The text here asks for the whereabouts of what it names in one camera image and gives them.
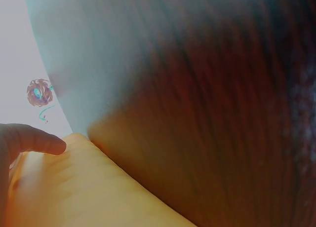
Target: white wall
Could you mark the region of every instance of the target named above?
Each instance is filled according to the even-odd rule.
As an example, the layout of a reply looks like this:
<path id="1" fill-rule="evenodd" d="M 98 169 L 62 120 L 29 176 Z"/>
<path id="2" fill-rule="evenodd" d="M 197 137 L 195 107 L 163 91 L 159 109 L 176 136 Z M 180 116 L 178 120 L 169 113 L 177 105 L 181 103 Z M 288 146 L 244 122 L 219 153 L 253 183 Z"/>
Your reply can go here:
<path id="1" fill-rule="evenodd" d="M 24 123 L 59 137 L 71 128 L 53 92 L 45 107 L 32 106 L 26 96 L 33 79 L 48 79 L 40 58 L 25 0 L 0 0 L 0 123 Z M 48 122 L 39 118 L 47 110 Z"/>

